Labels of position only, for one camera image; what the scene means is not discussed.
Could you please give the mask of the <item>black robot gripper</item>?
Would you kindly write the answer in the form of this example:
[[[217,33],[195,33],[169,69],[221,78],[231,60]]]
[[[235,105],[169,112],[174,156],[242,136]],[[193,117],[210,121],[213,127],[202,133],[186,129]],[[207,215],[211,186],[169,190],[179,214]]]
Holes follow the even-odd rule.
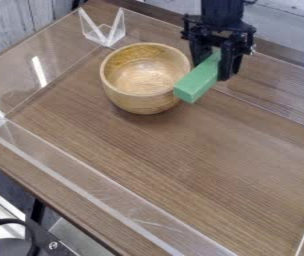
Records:
[[[243,55],[254,47],[257,28],[243,21],[247,0],[201,0],[201,13],[183,16],[182,38],[190,42],[198,66],[221,48],[219,81],[227,81],[241,69]]]

